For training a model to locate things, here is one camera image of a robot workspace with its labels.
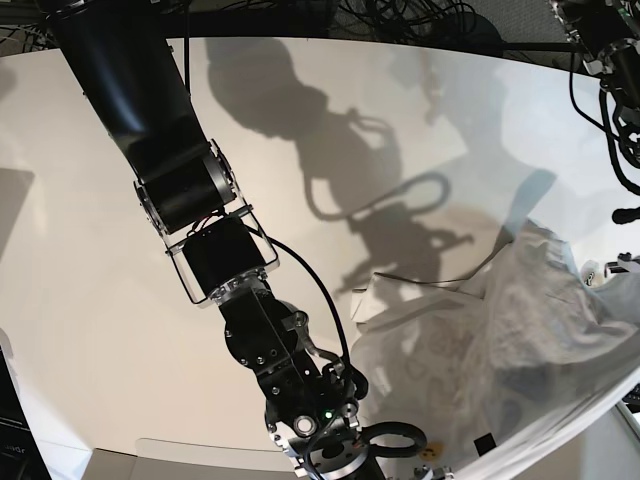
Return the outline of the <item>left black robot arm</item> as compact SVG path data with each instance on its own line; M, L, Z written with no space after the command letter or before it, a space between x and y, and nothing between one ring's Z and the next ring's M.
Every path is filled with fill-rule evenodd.
M576 46L584 68L599 80L599 122L581 116L605 135L611 167L631 194L639 184L621 162L639 168L639 6L635 1L551 1L567 41Z

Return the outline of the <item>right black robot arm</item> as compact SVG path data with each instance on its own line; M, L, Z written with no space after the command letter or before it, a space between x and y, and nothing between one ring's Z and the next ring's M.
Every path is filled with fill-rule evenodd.
M187 265L218 307L231 356L265 398L265 426L298 476L379 479L381 459L416 457L411 424L362 426L366 377L349 351L318 348L307 314L267 281L284 245L245 201L191 101L160 28L159 1L42 1L48 28L86 98L135 175L134 188L174 267Z

